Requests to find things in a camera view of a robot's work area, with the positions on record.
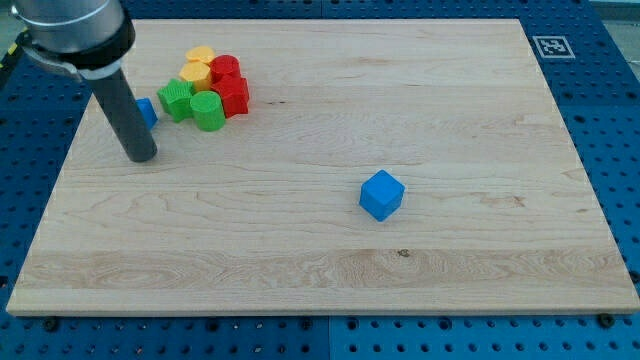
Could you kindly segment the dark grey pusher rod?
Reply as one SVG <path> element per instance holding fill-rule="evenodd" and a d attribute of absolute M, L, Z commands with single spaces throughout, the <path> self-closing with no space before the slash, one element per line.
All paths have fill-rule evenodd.
<path fill-rule="evenodd" d="M 127 157 L 137 163 L 151 160 L 157 146 L 122 70 L 86 81 Z"/>

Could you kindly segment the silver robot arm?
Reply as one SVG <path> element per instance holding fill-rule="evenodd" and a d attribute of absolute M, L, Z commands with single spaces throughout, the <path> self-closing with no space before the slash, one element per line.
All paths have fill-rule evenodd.
<path fill-rule="evenodd" d="M 86 81 L 129 160 L 145 162 L 156 143 L 121 68 L 136 32 L 118 0 L 14 0 L 10 14 L 24 23 L 18 38 L 43 69 Z"/>

